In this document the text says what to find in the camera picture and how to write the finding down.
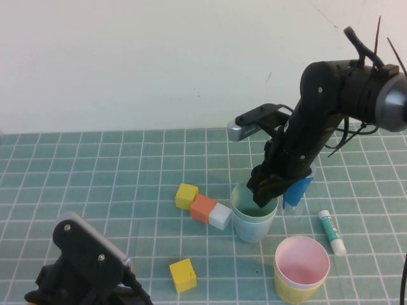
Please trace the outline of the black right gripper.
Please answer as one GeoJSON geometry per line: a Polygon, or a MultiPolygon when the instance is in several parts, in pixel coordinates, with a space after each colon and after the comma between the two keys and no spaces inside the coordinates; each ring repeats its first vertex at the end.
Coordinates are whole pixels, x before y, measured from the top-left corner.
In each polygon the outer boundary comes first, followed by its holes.
{"type": "Polygon", "coordinates": [[[331,115],[324,111],[295,108],[291,115],[256,110],[256,124],[271,136],[265,158],[247,182],[255,204],[265,207],[284,194],[289,184],[305,178],[310,165],[331,136],[331,115]]]}

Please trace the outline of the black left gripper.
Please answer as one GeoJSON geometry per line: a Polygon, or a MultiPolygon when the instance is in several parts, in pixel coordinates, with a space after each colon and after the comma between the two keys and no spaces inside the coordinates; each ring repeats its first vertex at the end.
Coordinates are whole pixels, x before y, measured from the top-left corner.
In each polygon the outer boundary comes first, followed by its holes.
{"type": "Polygon", "coordinates": [[[120,262],[94,261],[79,268],[58,259],[41,268],[38,288],[24,299],[32,304],[142,304],[129,279],[130,271],[120,262]]]}

